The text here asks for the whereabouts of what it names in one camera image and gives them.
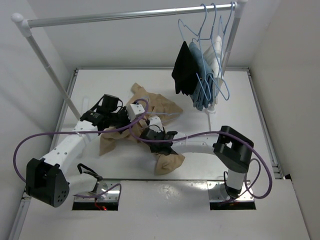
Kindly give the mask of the beige t shirt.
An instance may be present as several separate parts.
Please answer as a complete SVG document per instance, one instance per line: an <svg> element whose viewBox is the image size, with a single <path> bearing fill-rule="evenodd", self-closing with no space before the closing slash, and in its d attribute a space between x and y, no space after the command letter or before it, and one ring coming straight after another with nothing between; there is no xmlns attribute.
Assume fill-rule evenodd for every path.
<svg viewBox="0 0 320 240"><path fill-rule="evenodd" d="M147 114L132 127L132 131L137 137L147 126L146 120L149 121L152 117L156 116L161 120L162 125L166 126L175 121L183 113L183 109L175 102L161 94L146 91L145 88L138 83L132 85L131 92L133 93L133 96L127 102L128 104L137 99L145 99L148 101ZM121 139L127 139L137 144L139 143L137 139L131 136L128 129L123 133L103 133L100 135L99 155L103 156L113 151L116 148L117 141ZM154 174L158 176L167 175L173 172L175 169L179 168L185 160L185 156L182 154L163 155L154 153L153 158L156 160Z"/></svg>

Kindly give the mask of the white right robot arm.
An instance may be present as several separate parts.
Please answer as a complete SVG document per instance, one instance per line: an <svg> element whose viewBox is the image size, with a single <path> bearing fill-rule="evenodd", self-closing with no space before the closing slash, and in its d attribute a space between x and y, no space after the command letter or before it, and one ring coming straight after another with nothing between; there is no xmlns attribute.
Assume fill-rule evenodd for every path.
<svg viewBox="0 0 320 240"><path fill-rule="evenodd" d="M152 153L178 155L185 153L216 156L228 169L224 189L231 199L237 198L249 171L253 141L230 126L222 126L215 133L187 136L177 131L155 130L148 127L139 136Z"/></svg>

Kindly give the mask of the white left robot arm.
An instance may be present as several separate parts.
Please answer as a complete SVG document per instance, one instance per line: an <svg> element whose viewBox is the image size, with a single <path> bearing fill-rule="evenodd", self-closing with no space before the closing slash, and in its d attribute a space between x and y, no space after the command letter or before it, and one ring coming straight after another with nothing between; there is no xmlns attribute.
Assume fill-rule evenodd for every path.
<svg viewBox="0 0 320 240"><path fill-rule="evenodd" d="M118 97L103 97L79 119L53 150L41 159L31 159L26 166L26 193L52 207L59 207L69 195L97 192L102 177L94 170L78 164L79 174L66 177L68 168L101 131L129 125L128 112Z"/></svg>

